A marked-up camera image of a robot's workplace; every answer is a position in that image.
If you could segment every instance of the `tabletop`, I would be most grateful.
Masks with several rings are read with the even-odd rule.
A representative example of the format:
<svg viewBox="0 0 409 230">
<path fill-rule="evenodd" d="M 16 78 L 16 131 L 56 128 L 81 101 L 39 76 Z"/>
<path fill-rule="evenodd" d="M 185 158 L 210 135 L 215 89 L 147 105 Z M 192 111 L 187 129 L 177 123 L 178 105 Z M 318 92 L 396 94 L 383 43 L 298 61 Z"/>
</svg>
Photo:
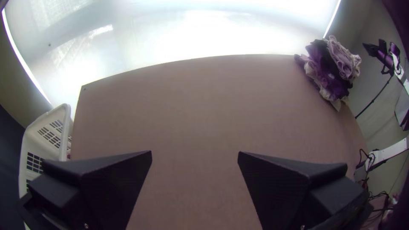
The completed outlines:
<svg viewBox="0 0 409 230">
<path fill-rule="evenodd" d="M 346 162 L 362 133 L 288 55 L 206 57 L 149 66 L 82 87 L 72 159 L 151 150 L 128 229 L 261 229 L 239 151 Z"/>
</svg>

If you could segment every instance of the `white light strip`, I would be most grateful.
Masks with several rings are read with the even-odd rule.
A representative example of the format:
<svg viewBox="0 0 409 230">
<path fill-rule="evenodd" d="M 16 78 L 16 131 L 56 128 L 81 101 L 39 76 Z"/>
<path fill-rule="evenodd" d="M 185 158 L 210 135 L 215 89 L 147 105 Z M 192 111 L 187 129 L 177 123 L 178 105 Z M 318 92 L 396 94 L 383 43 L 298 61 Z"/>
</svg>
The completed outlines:
<svg viewBox="0 0 409 230">
<path fill-rule="evenodd" d="M 4 27 L 6 29 L 7 36 L 10 40 L 10 44 L 13 47 L 14 53 L 17 55 L 18 60 L 20 61 L 21 65 L 23 66 L 23 69 L 26 71 L 27 75 L 30 77 L 31 81 L 34 83 L 34 85 L 37 87 L 37 89 L 40 91 L 40 93 L 44 96 L 44 98 L 48 101 L 48 103 L 51 104 L 50 100 L 48 100 L 46 94 L 44 93 L 43 89 L 41 88 L 40 84 L 38 83 L 37 79 L 35 79 L 33 73 L 31 72 L 29 66 L 27 63 L 24 61 L 23 57 L 21 56 L 20 52 L 17 49 L 16 43 L 14 43 L 12 34 L 10 33 L 9 29 L 9 24 L 7 23 L 7 18 L 6 18 L 6 11 L 3 9 L 1 11 L 1 15 L 3 17 L 3 22 L 4 22 Z"/>
<path fill-rule="evenodd" d="M 324 33 L 323 38 L 325 38 L 325 37 L 327 36 L 328 30 L 329 30 L 329 28 L 331 27 L 331 24 L 332 24 L 332 21 L 333 21 L 334 18 L 335 18 L 335 15 L 337 14 L 338 7 L 340 6 L 340 3 L 341 3 L 341 0 L 338 0 L 337 6 L 335 7 L 335 11 L 334 11 L 334 13 L 332 14 L 331 21 L 329 21 L 329 24 L 328 24 L 328 26 L 327 26 L 327 29 L 325 30 L 325 33 Z"/>
</svg>

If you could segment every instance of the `purple object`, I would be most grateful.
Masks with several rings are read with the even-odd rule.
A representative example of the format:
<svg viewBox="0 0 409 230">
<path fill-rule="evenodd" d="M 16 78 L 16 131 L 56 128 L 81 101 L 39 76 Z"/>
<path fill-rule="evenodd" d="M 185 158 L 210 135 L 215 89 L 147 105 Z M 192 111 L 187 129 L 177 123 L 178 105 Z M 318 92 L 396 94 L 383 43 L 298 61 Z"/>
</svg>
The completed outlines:
<svg viewBox="0 0 409 230">
<path fill-rule="evenodd" d="M 386 42 L 382 39 L 379 39 L 378 46 L 374 44 L 366 44 L 366 43 L 363 43 L 362 45 L 368 52 L 369 56 L 376 57 L 379 61 L 381 61 L 384 64 L 384 67 L 382 69 L 382 74 L 390 74 L 391 76 L 394 74 L 395 65 L 393 63 L 392 56 L 389 55 L 389 52 L 395 54 L 400 63 L 400 50 L 395 45 L 395 43 L 393 42 L 390 43 L 389 51 L 387 51 Z"/>
<path fill-rule="evenodd" d="M 342 99 L 349 95 L 352 84 L 340 77 L 338 66 L 332 60 L 323 40 L 315 40 L 305 47 L 310 58 L 318 64 L 317 80 L 330 93 L 331 101 Z"/>
</svg>

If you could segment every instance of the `white wall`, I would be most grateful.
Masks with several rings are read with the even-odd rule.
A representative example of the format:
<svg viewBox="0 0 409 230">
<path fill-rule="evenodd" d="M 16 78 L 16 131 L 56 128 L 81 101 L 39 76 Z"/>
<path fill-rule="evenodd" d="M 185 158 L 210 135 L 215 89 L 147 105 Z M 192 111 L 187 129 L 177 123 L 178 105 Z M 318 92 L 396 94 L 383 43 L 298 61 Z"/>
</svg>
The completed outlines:
<svg viewBox="0 0 409 230">
<path fill-rule="evenodd" d="M 350 49 L 369 16 L 372 3 L 373 0 L 341 0 L 326 37 L 334 35 L 344 47 Z"/>
<path fill-rule="evenodd" d="M 17 59 L 0 16 L 0 104 L 24 128 L 52 109 Z"/>
<path fill-rule="evenodd" d="M 351 52 L 362 58 L 361 75 L 350 91 L 350 108 L 357 115 L 381 90 L 389 75 L 380 73 L 383 65 L 370 57 L 362 43 L 378 44 L 378 39 L 388 44 L 393 41 L 401 50 L 401 59 L 406 57 L 402 41 L 395 25 L 381 0 L 373 0 L 369 16 L 352 45 Z M 383 149 L 408 135 L 398 126 L 394 116 L 395 103 L 402 86 L 393 78 L 378 99 L 357 119 L 369 150 Z M 389 160 L 369 174 L 369 188 L 373 193 L 389 192 L 407 156 L 407 152 Z M 406 163 L 392 192 L 398 192 L 404 183 L 409 164 Z"/>
</svg>

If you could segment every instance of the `dark curtain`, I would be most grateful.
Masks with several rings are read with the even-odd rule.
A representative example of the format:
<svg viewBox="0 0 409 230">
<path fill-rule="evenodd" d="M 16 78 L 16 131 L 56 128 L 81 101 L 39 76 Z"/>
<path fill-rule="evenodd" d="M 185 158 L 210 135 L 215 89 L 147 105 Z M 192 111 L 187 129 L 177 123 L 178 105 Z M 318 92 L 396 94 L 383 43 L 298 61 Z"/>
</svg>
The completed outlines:
<svg viewBox="0 0 409 230">
<path fill-rule="evenodd" d="M 24 128 L 0 106 L 0 230 L 24 230 L 16 210 Z"/>
<path fill-rule="evenodd" d="M 382 2 L 395 23 L 406 54 L 409 55 L 409 0 L 382 0 Z"/>
</svg>

